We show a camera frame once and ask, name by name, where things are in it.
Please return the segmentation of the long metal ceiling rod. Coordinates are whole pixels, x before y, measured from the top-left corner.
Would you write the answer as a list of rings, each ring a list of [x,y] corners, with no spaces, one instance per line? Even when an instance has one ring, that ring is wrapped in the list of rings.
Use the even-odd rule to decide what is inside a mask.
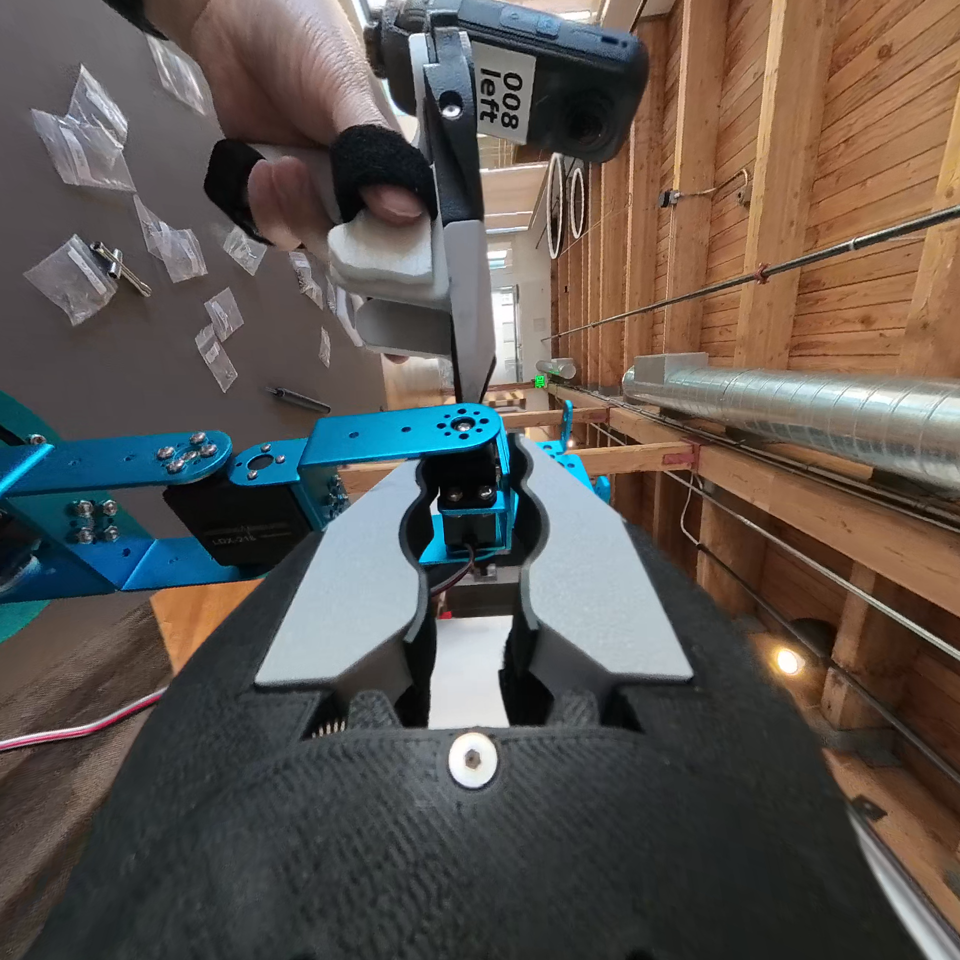
[[[713,295],[713,293],[728,292],[728,290],[737,288],[741,285],[750,285],[750,283],[763,285],[770,279],[773,279],[775,275],[786,274],[791,270],[799,270],[803,267],[809,267],[812,264],[817,264],[817,262],[822,262],[827,259],[834,259],[834,257],[839,257],[843,254],[852,254],[852,252],[861,251],[865,248],[878,246],[878,244],[888,243],[888,241],[894,241],[902,236],[919,233],[919,231],[923,231],[923,230],[928,230],[928,228],[933,228],[937,225],[943,225],[948,221],[954,221],[954,220],[958,220],[958,203],[927,212],[927,213],[915,217],[915,218],[897,221],[896,225],[888,225],[881,230],[850,236],[850,238],[845,238],[843,241],[835,243],[832,246],[812,249],[809,252],[799,254],[791,259],[778,261],[773,264],[759,264],[752,270],[734,275],[731,279],[718,280],[718,282],[701,285],[701,287],[690,290],[690,292],[685,292],[685,293],[677,293],[674,297],[659,298],[659,300],[651,301],[648,305],[623,310],[623,311],[615,313],[612,316],[605,316],[605,318],[599,318],[599,319],[594,319],[589,323],[582,323],[579,326],[550,334],[550,336],[543,337],[541,341],[543,342],[554,342],[554,341],[558,341],[564,336],[569,336],[572,332],[594,329],[594,328],[599,328],[599,326],[603,326],[608,323],[618,323],[618,321],[623,321],[631,316],[654,313],[657,310],[666,310],[666,306],[669,306],[669,305],[682,305],[685,301],[693,301],[693,300],[700,300],[700,298]]]

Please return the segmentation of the metal ceiling conduit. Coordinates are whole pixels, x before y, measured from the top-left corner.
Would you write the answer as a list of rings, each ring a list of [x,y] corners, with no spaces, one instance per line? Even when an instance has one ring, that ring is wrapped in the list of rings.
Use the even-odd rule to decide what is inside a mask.
[[[822,576],[822,577],[829,579],[830,582],[837,584],[847,594],[852,594],[852,595],[858,597],[866,605],[876,608],[879,613],[883,613],[884,617],[891,618],[899,626],[909,630],[912,635],[915,635],[922,641],[935,646],[943,654],[950,656],[953,661],[958,662],[958,648],[954,644],[951,644],[951,643],[946,643],[945,639],[941,639],[941,636],[938,636],[933,631],[930,631],[928,628],[922,626],[919,621],[906,617],[904,613],[901,613],[899,610],[896,610],[892,605],[888,605],[888,603],[881,602],[873,594],[866,592],[863,587],[853,584],[850,579],[845,579],[843,576],[834,572],[834,569],[824,566],[822,563],[817,563],[814,558],[808,556],[806,553],[799,551],[798,548],[794,548],[793,545],[786,543],[780,537],[777,537],[772,532],[765,530],[757,522],[752,522],[744,514],[739,514],[737,510],[724,506],[713,494],[708,494],[703,488],[697,486],[695,483],[680,478],[675,471],[666,471],[664,476],[669,476],[672,481],[675,481],[680,486],[683,486],[688,492],[697,494],[698,497],[701,497],[701,501],[705,501],[705,502],[718,507],[721,512],[724,512],[726,515],[729,515],[734,520],[737,520],[747,530],[762,535],[765,540],[768,540],[770,543],[773,543],[777,548],[783,550],[786,555],[799,559],[803,564],[806,564],[808,568],[814,569],[819,576]]]

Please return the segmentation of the small metal socket wrench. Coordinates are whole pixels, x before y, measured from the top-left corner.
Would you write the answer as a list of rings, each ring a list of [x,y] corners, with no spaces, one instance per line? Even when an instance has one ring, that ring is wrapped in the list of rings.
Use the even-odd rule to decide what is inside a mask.
[[[109,275],[112,280],[125,280],[141,297],[151,297],[151,287],[125,266],[122,251],[119,248],[110,249],[101,241],[89,243],[88,246],[104,267],[106,275]]]

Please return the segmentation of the person's left hand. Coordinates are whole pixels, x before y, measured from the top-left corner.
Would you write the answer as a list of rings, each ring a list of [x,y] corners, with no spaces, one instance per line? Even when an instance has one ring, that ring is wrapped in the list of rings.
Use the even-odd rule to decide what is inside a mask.
[[[228,138],[318,148],[352,125],[398,128],[339,1],[143,1],[143,14],[197,61]],[[256,233],[277,248],[331,228],[298,156],[257,161],[246,192]],[[365,186],[360,195],[396,226],[426,212],[399,186]]]

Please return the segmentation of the blue toy robot arm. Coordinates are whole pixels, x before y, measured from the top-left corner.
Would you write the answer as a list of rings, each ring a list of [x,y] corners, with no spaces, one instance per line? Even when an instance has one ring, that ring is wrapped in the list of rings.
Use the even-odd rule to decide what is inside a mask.
[[[316,545],[404,460],[419,460],[432,537],[419,555],[426,621],[412,679],[435,651],[430,568],[517,559],[514,440],[496,409],[452,403],[321,417],[305,439],[233,450],[221,430],[172,430],[1,448],[1,603],[270,576],[236,610],[264,643],[252,683]],[[519,579],[509,639],[519,641]]]

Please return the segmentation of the small black screwdriver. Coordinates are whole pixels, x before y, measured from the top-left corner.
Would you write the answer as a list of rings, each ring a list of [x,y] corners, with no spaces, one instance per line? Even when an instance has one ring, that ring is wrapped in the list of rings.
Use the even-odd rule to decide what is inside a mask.
[[[311,396],[306,396],[300,391],[290,388],[279,388],[279,386],[266,386],[264,388],[274,399],[287,403],[290,406],[297,406],[298,409],[306,409],[313,414],[329,414],[331,406]]]

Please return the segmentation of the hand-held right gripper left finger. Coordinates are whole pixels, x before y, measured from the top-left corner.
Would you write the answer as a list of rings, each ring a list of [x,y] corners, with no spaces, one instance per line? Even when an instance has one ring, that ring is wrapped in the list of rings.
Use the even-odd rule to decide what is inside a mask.
[[[404,460],[323,532],[264,654],[264,690],[324,688],[347,701],[411,685],[411,644],[426,621],[419,556],[432,520],[419,460]]]

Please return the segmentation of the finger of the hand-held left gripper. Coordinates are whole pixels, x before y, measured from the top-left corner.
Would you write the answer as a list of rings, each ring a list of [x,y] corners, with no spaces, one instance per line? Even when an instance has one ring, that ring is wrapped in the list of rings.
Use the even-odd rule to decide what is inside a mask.
[[[496,367],[496,332],[483,220],[445,226],[445,264],[452,319],[457,399],[481,401]]]
[[[367,298],[354,311],[354,328],[378,354],[452,355],[452,319],[443,310]]]

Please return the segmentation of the black wristband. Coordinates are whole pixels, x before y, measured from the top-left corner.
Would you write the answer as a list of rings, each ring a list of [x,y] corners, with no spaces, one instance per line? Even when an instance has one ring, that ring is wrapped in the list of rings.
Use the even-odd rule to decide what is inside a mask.
[[[166,40],[166,34],[163,34],[145,14],[145,1],[120,1],[120,0],[107,0],[102,1],[112,11],[115,11],[123,21],[130,26],[138,29],[141,34],[146,34],[153,39]]]

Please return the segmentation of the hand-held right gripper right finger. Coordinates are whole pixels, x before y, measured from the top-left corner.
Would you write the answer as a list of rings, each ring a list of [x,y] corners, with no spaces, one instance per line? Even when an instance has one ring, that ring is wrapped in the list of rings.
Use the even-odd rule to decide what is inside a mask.
[[[551,695],[597,698],[683,683],[692,666],[623,519],[589,481],[527,437],[514,440],[520,670]]]

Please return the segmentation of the silver spiral ventilation duct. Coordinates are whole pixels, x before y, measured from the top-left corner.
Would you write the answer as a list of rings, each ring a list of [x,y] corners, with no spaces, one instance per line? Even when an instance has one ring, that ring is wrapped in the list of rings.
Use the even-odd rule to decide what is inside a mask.
[[[634,357],[620,391],[958,494],[956,378],[721,368],[705,354],[666,354]]]

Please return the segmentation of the scattered clear plastic parts bags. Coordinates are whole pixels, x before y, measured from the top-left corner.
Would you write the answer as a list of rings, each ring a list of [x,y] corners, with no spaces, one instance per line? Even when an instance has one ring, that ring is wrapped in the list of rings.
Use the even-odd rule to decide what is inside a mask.
[[[148,43],[166,89],[199,114],[205,114],[207,96],[199,68],[163,40],[150,39]],[[132,195],[146,251],[163,264],[171,282],[197,279],[208,272],[197,235],[190,228],[172,228],[140,200],[123,153],[127,117],[84,65],[79,65],[68,110],[48,114],[30,109],[30,122],[63,184]],[[267,246],[252,239],[252,228],[234,225],[225,233],[221,249],[254,275]],[[308,277],[308,259],[298,252],[290,254],[290,259],[297,269],[303,269],[297,274],[298,288],[313,303],[321,305],[319,293],[324,290]],[[78,329],[106,306],[117,285],[125,282],[106,275],[88,243],[76,233],[22,275],[65,313],[71,329]],[[236,370],[223,349],[223,341],[243,324],[241,311],[228,287],[205,300],[203,311],[210,323],[195,336],[197,352],[220,390],[226,391],[236,378]]]

